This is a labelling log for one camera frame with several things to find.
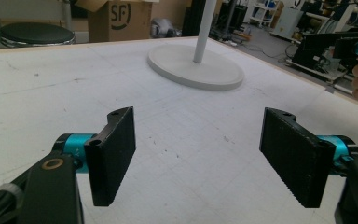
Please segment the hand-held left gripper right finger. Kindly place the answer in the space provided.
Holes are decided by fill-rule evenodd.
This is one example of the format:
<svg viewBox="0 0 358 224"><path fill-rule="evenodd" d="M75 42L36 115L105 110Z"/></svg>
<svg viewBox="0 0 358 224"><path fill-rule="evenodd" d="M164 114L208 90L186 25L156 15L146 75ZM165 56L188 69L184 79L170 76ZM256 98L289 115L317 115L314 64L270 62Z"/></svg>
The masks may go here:
<svg viewBox="0 0 358 224"><path fill-rule="evenodd" d="M336 147L296 123L296 116L266 107L260 151L305 208L318 208Z"/></svg>

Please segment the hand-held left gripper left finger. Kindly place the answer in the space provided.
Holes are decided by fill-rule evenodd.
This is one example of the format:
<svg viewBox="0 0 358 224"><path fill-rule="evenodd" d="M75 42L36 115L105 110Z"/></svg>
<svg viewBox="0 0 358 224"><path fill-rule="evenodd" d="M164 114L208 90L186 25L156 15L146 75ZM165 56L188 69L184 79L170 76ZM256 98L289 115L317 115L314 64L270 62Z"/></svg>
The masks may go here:
<svg viewBox="0 0 358 224"><path fill-rule="evenodd" d="M85 144L89 182L95 206L109 206L136 150L133 107L107 115L107 124Z"/></svg>

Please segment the white cabinet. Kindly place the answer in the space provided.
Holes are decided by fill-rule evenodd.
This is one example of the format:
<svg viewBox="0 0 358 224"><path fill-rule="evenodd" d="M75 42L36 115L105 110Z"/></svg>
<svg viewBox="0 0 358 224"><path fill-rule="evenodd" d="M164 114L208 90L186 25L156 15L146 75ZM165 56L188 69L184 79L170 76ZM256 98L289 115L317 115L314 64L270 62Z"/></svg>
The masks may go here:
<svg viewBox="0 0 358 224"><path fill-rule="evenodd" d="M281 12L272 34L282 38L291 39L302 16L303 11L285 7Z"/></svg>

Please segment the white round-base stand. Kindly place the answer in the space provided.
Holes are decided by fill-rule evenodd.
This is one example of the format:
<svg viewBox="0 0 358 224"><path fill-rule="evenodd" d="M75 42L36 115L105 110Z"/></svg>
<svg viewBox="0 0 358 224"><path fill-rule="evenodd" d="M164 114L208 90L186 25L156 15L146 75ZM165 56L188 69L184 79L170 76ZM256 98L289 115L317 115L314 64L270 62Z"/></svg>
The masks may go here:
<svg viewBox="0 0 358 224"><path fill-rule="evenodd" d="M231 60L206 49L217 0L206 0L195 47L162 45L148 52L147 62L159 75L176 83L209 91L229 91L244 80Z"/></svg>

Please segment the black cabinet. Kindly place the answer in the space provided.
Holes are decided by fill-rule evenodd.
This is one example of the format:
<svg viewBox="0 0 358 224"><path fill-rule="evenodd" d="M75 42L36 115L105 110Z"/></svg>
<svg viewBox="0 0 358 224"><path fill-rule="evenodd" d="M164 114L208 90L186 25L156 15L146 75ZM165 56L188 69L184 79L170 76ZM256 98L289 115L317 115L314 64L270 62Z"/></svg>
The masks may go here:
<svg viewBox="0 0 358 224"><path fill-rule="evenodd" d="M197 36L206 0L191 0L190 7L186 8L182 36Z"/></svg>

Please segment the cardboard box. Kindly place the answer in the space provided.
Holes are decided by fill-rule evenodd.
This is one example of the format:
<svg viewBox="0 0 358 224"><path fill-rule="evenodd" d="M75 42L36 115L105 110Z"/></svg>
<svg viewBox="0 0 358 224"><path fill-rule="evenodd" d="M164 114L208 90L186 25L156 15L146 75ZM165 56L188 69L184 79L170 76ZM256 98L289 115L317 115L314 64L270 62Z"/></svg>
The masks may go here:
<svg viewBox="0 0 358 224"><path fill-rule="evenodd" d="M89 42L142 40L150 37L152 8L159 0L76 0L88 11Z"/></svg>

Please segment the silver crumpled bag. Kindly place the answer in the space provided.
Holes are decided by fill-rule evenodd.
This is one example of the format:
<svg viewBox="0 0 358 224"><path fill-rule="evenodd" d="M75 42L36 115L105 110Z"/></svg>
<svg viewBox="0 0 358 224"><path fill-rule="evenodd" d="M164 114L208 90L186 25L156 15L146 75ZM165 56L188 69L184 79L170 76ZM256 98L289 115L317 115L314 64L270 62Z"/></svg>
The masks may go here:
<svg viewBox="0 0 358 224"><path fill-rule="evenodd" d="M154 18L151 21L150 36L152 38L180 37L182 31L173 27L168 19Z"/></svg>

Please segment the black round stool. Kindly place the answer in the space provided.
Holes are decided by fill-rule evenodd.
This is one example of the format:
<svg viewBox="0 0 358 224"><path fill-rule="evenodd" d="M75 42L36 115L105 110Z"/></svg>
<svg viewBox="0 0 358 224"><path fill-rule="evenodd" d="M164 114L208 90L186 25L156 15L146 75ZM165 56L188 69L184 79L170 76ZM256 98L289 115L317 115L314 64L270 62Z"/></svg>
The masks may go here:
<svg viewBox="0 0 358 224"><path fill-rule="evenodd" d="M75 34L63 27L40 22L17 22L0 27L0 43L9 48L71 45Z"/></svg>

